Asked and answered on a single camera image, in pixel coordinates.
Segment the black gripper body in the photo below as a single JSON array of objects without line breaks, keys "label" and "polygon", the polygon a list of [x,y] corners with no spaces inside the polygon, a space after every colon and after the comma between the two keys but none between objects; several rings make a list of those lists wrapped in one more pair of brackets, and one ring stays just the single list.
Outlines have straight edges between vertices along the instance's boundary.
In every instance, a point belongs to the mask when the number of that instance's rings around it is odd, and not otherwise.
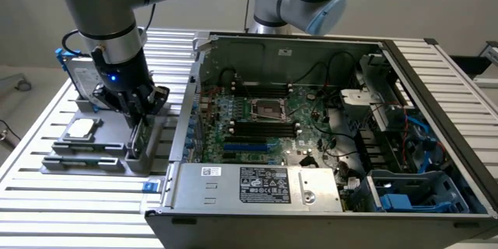
[{"label": "black gripper body", "polygon": [[119,64],[107,64],[103,52],[92,52],[95,67],[104,86],[115,92],[140,91],[152,92],[152,79],[149,77],[144,52]]}]

